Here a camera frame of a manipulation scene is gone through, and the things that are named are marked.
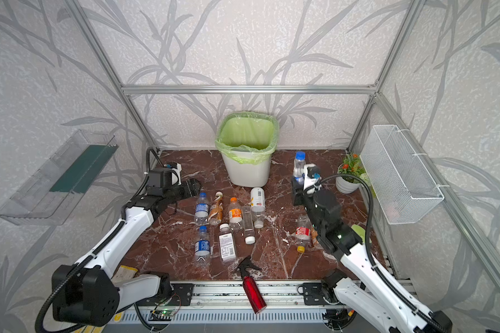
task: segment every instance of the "white metal basket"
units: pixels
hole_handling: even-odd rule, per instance
[[[361,161],[389,224],[415,223],[444,200],[396,125],[372,126]]]

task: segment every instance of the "gray floor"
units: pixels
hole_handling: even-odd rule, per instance
[[[103,333],[147,333],[142,325],[114,324],[107,325]],[[329,333],[325,324],[174,324],[167,326],[163,333]],[[363,317],[357,316],[354,321],[343,330],[344,333],[377,333],[378,331]]]

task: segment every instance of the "white flower pot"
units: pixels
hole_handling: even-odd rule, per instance
[[[339,190],[341,193],[348,194],[352,193],[353,191],[357,190],[361,184],[353,184],[350,182],[347,182],[344,180],[343,177],[337,177],[335,179],[335,186],[337,187],[337,190]]]

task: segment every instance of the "blue label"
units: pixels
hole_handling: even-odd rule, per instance
[[[209,250],[209,241],[208,240],[199,240],[198,242],[194,243],[194,252],[198,251],[208,251]]]
[[[194,211],[195,213],[199,211],[205,211],[206,213],[209,213],[209,205],[207,203],[199,203],[196,205],[196,210]]]

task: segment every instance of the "bottle with blue cap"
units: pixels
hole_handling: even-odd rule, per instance
[[[197,266],[208,266],[211,262],[211,247],[209,244],[209,235],[205,225],[198,228],[198,237],[194,243],[194,262]]]
[[[198,196],[196,209],[194,210],[194,222],[197,225],[206,225],[208,216],[209,216],[209,200],[207,200],[206,193],[202,192]]]
[[[297,151],[294,157],[293,176],[300,185],[304,184],[304,165],[306,164],[306,153]]]

